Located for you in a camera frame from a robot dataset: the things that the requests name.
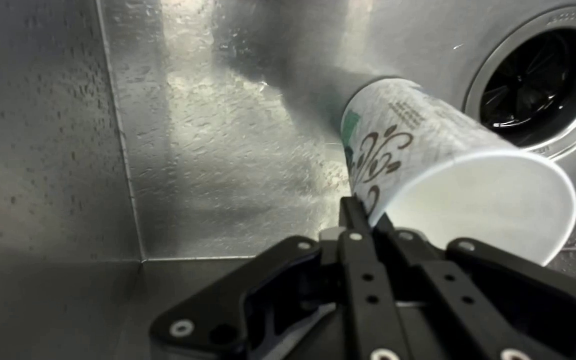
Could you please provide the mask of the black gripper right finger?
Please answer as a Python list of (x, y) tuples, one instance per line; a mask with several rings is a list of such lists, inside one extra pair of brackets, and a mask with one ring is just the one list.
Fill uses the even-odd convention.
[(375, 230), (415, 360), (538, 360), (542, 345), (517, 332), (452, 260), (415, 230), (383, 218)]

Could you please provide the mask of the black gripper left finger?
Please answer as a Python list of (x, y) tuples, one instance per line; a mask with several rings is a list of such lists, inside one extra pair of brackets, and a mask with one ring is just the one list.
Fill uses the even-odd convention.
[(347, 320), (359, 360), (410, 360), (388, 271), (379, 260), (372, 230), (356, 197), (341, 200), (341, 262)]

